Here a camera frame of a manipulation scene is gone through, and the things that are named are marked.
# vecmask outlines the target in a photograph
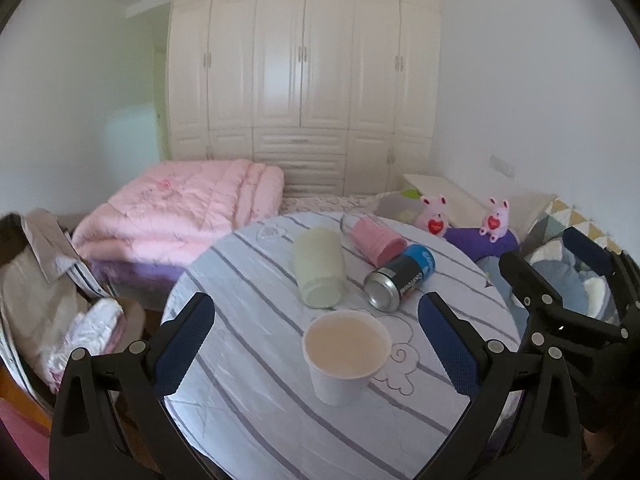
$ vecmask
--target plush toy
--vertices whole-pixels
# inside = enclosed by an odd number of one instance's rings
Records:
[[[494,206],[494,210],[484,217],[480,236],[489,233],[489,241],[495,244],[498,238],[502,238],[509,231],[509,202],[503,200],[498,205],[493,198],[490,198],[489,202]]]
[[[447,199],[440,195],[437,199],[420,197],[424,211],[415,220],[414,225],[432,235],[443,237],[449,227],[447,219]]]

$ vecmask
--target orange floor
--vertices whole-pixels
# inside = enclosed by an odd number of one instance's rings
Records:
[[[31,420],[43,425],[48,430],[51,429],[49,417],[15,385],[11,375],[9,375],[9,372],[1,362],[0,397],[12,403],[23,415],[28,416]]]

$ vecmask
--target red heart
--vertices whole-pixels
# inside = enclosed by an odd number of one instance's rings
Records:
[[[429,220],[427,227],[432,235],[436,235],[444,229],[444,222],[442,220],[439,222],[437,220]]]
[[[489,226],[489,229],[491,229],[491,231],[495,231],[498,227],[500,227],[500,220],[495,216],[489,216],[489,218],[486,220],[486,224]]]

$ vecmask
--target white wardrobe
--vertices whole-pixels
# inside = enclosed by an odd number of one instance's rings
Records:
[[[174,0],[175,159],[280,166],[285,192],[372,194],[424,173],[440,0]]]

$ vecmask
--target cup rim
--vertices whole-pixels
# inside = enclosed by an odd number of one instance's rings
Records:
[[[345,376],[341,376],[341,375],[337,375],[337,374],[332,374],[327,372],[326,370],[324,370],[323,368],[320,368],[318,365],[316,365],[315,362],[312,361],[311,357],[309,357],[308,352],[306,351],[306,336],[309,333],[309,331],[311,330],[311,328],[313,327],[313,325],[315,325],[317,322],[319,322],[321,319],[325,319],[327,317],[336,317],[336,316],[348,316],[348,317],[359,317],[361,319],[366,319],[367,321],[372,322],[374,325],[378,325],[379,328],[381,328],[380,330],[380,334],[383,336],[386,346],[388,347],[388,352],[386,352],[386,357],[382,360],[382,362],[380,362],[380,364],[375,367],[372,368],[371,371],[365,373],[365,374],[360,374],[357,376],[350,376],[350,377],[345,377]],[[315,318],[311,324],[307,327],[307,329],[305,330],[305,333],[302,336],[302,352],[304,354],[305,357],[305,361],[306,364],[309,365],[311,368],[313,368],[314,370],[316,370],[317,372],[321,373],[322,375],[325,375],[326,377],[330,377],[332,379],[339,379],[339,380],[343,380],[343,381],[355,381],[358,379],[364,379],[366,377],[371,377],[372,375],[378,373],[378,371],[380,371],[380,369],[385,365],[386,360],[389,359],[389,356],[391,355],[391,349],[393,346],[393,341],[391,339],[391,334],[389,333],[389,330],[386,328],[386,326],[384,326],[380,320],[374,316],[372,313],[366,311],[366,310],[336,310],[334,312],[327,312],[326,314],[322,314],[322,316],[318,316],[317,318]]]

